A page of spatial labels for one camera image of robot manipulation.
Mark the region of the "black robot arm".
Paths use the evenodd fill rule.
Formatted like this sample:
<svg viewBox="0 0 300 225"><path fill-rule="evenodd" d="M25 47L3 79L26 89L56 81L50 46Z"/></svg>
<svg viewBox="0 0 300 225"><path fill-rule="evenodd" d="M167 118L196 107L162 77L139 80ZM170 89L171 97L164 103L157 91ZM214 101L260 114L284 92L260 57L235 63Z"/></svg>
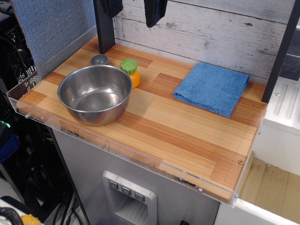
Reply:
<svg viewBox="0 0 300 225"><path fill-rule="evenodd" d="M123 9L121 0L101 0L103 10L110 18L115 17ZM165 16L167 0L144 0L146 25L152 28Z"/></svg>

